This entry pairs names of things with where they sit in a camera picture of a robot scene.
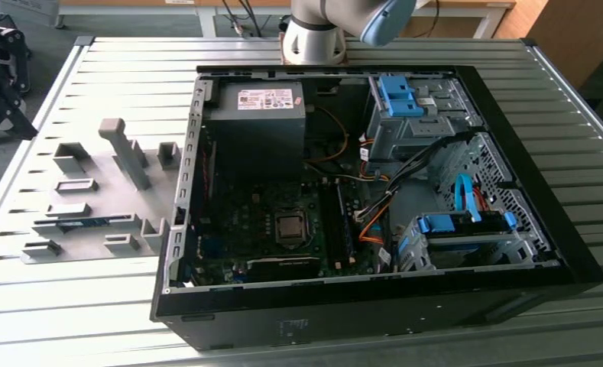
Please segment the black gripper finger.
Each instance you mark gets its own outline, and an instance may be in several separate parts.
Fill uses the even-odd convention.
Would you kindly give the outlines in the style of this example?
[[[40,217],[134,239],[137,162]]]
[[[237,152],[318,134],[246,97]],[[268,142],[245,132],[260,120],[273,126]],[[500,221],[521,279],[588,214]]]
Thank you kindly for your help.
[[[4,115],[10,123],[10,131],[18,138],[33,138],[37,130],[28,120],[22,97],[30,90],[28,59],[32,52],[25,44],[24,34],[14,28],[0,28],[0,94],[6,107]]]

